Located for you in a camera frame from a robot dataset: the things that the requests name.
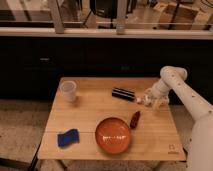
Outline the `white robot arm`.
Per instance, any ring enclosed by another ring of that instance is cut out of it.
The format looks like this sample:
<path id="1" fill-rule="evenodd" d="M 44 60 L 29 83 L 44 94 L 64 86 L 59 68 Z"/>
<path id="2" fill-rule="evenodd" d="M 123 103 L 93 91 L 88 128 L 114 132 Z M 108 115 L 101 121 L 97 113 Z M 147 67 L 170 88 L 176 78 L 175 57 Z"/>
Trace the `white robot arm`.
<path id="1" fill-rule="evenodd" d="M 159 106 L 173 90 L 194 120 L 186 171 L 213 171 L 213 105 L 187 85 L 186 78 L 186 69 L 164 66 L 160 79 L 145 91 L 141 101 L 145 106 Z"/>

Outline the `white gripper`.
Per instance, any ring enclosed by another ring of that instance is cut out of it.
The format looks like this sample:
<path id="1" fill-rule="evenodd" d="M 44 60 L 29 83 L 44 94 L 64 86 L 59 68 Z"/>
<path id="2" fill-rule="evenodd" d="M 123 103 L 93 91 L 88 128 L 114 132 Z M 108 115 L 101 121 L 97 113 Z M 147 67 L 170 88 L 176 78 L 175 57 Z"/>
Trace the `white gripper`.
<path id="1" fill-rule="evenodd" d="M 156 98 L 153 95 L 148 94 L 144 97 L 136 97 L 136 102 L 138 104 L 147 104 L 147 106 L 151 106 L 153 110 L 159 110 L 162 105 L 169 103 L 169 98 L 167 96 Z"/>

